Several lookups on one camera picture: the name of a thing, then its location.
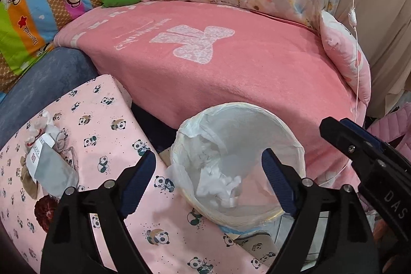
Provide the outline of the grey fabric pouch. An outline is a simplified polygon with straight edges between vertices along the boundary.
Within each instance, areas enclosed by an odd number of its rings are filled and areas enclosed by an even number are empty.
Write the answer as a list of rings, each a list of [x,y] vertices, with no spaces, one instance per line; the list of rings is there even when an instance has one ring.
[[[45,143],[40,151],[34,179],[48,194],[60,199],[67,188],[77,187],[79,175],[58,152]]]

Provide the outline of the beige nylon sock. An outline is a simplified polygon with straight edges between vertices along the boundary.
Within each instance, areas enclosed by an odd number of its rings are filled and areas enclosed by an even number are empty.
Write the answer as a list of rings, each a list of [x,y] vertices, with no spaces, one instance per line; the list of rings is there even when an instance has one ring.
[[[20,159],[21,165],[21,175],[20,180],[23,185],[23,189],[32,199],[36,200],[38,197],[38,184],[33,180],[31,175],[29,174],[29,170],[26,166],[26,158],[24,156]]]

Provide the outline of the white tissue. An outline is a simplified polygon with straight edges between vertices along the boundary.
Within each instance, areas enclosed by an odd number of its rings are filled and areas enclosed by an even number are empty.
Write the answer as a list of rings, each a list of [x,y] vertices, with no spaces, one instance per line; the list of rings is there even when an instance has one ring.
[[[233,209],[238,206],[241,187],[241,176],[226,176],[214,165],[201,169],[196,196],[216,209]]]

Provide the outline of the white lined trash bin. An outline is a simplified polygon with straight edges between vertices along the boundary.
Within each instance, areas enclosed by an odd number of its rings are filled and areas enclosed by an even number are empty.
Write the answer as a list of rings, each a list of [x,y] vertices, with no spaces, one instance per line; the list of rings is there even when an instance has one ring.
[[[180,125],[167,175],[201,215],[230,233],[248,233],[284,213],[263,171],[265,149],[301,178],[306,176],[304,148],[286,123],[250,103],[223,103]],[[214,165],[226,176],[242,178],[238,206],[233,209],[216,209],[196,196],[201,169]]]

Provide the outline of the pink bed blanket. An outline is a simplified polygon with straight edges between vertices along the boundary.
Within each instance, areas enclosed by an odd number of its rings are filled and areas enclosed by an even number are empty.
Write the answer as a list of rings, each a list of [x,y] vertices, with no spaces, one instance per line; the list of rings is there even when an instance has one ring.
[[[319,125],[326,117],[363,123],[366,107],[306,26],[232,6],[147,1],[94,8],[65,25],[54,43],[83,51],[172,128],[221,103],[263,107],[304,147],[310,178],[333,188],[359,184]]]

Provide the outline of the dark red velvet scrunchie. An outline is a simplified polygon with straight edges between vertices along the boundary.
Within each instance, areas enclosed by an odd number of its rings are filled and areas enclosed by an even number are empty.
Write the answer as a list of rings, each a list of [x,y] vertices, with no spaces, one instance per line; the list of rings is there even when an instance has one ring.
[[[50,195],[40,198],[34,207],[35,218],[40,227],[47,233],[54,218],[54,213],[59,206],[59,201]]]

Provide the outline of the pink quilted jacket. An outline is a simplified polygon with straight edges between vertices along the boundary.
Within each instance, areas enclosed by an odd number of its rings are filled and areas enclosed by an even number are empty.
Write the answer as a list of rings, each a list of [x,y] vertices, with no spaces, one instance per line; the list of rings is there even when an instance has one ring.
[[[375,121],[367,131],[386,143],[403,137],[396,146],[396,150],[410,160],[410,115],[411,106],[410,103],[406,103],[402,108],[398,109],[398,111],[387,114],[383,118]]]

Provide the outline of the pink small pillow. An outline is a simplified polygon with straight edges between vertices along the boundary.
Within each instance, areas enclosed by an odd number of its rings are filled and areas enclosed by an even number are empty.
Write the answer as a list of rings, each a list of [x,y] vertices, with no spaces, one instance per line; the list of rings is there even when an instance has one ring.
[[[371,101],[371,70],[354,35],[330,13],[321,11],[320,36],[330,60],[358,94],[359,100],[368,106]]]

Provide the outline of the white paper clothing tag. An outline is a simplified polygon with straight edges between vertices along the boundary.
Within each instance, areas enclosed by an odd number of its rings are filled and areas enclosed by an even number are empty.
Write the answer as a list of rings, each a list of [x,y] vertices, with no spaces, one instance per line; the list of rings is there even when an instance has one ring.
[[[35,171],[37,170],[43,147],[52,149],[54,144],[54,139],[49,134],[45,133],[40,136],[30,148],[29,153],[26,156],[26,167],[32,178],[35,176]]]

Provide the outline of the pink panda print cloth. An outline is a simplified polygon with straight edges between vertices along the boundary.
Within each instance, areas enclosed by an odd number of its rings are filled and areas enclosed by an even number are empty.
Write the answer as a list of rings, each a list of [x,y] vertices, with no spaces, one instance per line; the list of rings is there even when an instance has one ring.
[[[68,132],[64,157],[74,163],[81,191],[95,189],[135,165],[151,144],[132,115],[131,98],[110,75],[82,84],[33,116],[1,149],[1,222],[30,267],[40,270],[45,231],[20,180],[20,159],[30,122],[47,110],[57,127]],[[137,211],[125,224],[154,273],[265,273],[271,251],[253,256],[232,242],[208,219],[193,210],[175,191],[163,186],[161,159]]]

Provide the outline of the blue-grey upholstered stool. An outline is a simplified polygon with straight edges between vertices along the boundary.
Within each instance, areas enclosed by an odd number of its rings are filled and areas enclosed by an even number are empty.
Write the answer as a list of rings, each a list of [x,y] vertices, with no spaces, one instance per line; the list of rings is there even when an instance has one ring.
[[[47,53],[1,100],[1,146],[43,108],[97,76],[83,51],[57,47]]]

